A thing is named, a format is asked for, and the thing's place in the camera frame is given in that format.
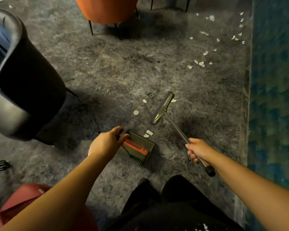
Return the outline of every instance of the debris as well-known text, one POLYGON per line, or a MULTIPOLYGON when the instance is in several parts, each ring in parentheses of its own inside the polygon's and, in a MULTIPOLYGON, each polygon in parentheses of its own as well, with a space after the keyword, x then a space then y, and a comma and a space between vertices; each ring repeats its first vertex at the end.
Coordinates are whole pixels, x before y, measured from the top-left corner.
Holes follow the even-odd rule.
POLYGON ((153 132, 151 132, 151 131, 149 131, 149 130, 147 130, 147 134, 149 134, 149 135, 153 135, 153 132))
POLYGON ((200 32, 201 34, 205 34, 205 35, 207 35, 207 36, 209 36, 209 34, 208 33, 205 33, 205 32, 200 32))
POLYGON ((210 21, 214 22, 214 20, 215 20, 214 15, 210 15, 210 21))

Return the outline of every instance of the black cushioned chair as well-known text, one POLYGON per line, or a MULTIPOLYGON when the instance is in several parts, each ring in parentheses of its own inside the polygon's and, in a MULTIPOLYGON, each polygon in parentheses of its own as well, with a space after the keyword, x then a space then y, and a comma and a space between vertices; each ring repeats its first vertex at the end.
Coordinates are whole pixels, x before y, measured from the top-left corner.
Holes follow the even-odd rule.
POLYGON ((35 138, 62 107, 66 89, 28 39, 22 21, 0 9, 0 133, 23 141, 35 138))

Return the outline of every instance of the metal handle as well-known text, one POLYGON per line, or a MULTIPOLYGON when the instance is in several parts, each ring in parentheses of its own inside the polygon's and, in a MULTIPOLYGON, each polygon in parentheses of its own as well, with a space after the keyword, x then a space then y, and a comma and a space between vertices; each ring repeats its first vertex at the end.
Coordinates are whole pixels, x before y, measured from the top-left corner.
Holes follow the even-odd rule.
MULTIPOLYGON (((190 144, 191 142, 189 141, 189 139, 186 137, 186 135, 181 131, 181 129, 177 126, 177 124, 174 123, 174 121, 171 119, 171 117, 167 114, 167 112, 164 112, 164 115, 168 118, 168 120, 170 121, 170 123, 174 126, 174 128, 176 129, 176 131, 178 132, 178 134, 181 136, 181 138, 185 141, 185 143, 190 144)), ((216 175, 216 172, 214 170, 214 168, 204 159, 197 157, 199 163, 201 164, 201 166, 204 168, 204 170, 206 171, 206 173, 210 176, 213 177, 216 175)))

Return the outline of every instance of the black pants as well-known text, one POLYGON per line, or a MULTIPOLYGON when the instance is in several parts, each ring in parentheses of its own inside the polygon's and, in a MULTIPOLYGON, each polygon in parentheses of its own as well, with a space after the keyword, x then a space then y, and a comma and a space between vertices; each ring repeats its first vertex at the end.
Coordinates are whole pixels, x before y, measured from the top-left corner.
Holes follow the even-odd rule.
POLYGON ((149 181, 145 181, 137 186, 128 198, 122 214, 106 228, 106 231, 119 230, 145 209, 162 202, 186 202, 193 209, 203 214, 239 226, 211 203, 192 183, 181 175, 176 175, 166 182, 162 194, 155 190, 149 181))

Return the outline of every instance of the dark floor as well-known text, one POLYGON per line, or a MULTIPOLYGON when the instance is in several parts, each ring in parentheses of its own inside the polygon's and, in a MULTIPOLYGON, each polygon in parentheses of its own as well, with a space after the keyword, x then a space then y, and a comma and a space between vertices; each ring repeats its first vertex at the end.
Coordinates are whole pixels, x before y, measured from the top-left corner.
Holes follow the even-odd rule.
POLYGON ((186 0, 154 0, 152 11, 150 3, 139 0, 140 19, 120 24, 124 38, 120 41, 112 26, 93 24, 92 36, 75 0, 0 2, 0 8, 23 20, 33 44, 79 95, 79 101, 68 102, 58 115, 53 129, 56 147, 0 135, 0 160, 14 166, 9 175, 0 172, 0 198, 21 183, 56 184, 86 157, 99 132, 123 125, 141 135, 151 130, 150 139, 157 147, 143 168, 116 156, 104 169, 87 200, 99 225, 121 212, 139 179, 146 177, 161 190, 175 174, 189 179, 229 217, 242 221, 232 191, 218 176, 209 178, 188 162, 184 143, 172 126, 162 120, 152 127, 148 120, 172 90, 177 101, 169 114, 186 135, 202 138, 246 164, 239 132, 244 124, 242 91, 251 43, 250 1, 191 0, 188 13, 186 0), (209 15, 215 16, 214 22, 206 19, 209 15), (239 28, 241 18, 243 28, 239 28), (240 32, 239 41, 231 40, 240 32), (194 60, 204 61, 205 67, 194 60))

